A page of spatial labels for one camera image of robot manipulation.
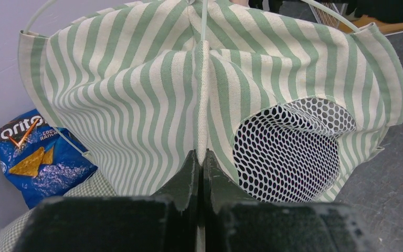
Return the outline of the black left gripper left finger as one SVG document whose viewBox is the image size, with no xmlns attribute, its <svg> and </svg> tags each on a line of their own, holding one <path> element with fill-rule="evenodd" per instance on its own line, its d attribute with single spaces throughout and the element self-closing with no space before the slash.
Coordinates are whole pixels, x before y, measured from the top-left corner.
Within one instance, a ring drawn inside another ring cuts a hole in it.
<svg viewBox="0 0 403 252">
<path fill-rule="evenodd" d="M 199 164 L 188 152 L 181 169 L 150 196 L 85 198 L 81 217 L 31 216 L 15 251 L 194 251 Z M 52 208 L 66 197 L 41 203 Z"/>
</svg>

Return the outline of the green striped pet tent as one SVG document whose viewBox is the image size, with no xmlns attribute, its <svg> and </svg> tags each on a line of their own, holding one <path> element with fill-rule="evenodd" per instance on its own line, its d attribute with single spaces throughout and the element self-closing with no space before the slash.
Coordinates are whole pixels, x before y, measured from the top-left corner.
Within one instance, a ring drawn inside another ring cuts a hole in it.
<svg viewBox="0 0 403 252">
<path fill-rule="evenodd" d="M 266 202 L 331 202 L 403 122 L 403 69 L 378 27 L 350 34 L 230 1 L 144 1 L 19 36 L 36 109 L 118 195 L 151 195 L 213 153 Z"/>
</svg>

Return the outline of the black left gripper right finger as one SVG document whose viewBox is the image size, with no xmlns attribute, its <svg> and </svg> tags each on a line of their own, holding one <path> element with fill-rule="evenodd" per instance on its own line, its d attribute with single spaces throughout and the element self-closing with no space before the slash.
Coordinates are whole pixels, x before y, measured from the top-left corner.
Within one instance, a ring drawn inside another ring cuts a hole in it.
<svg viewBox="0 0 403 252">
<path fill-rule="evenodd" d="M 357 213 L 336 203 L 265 203 L 203 162 L 206 251 L 371 251 Z"/>
</svg>

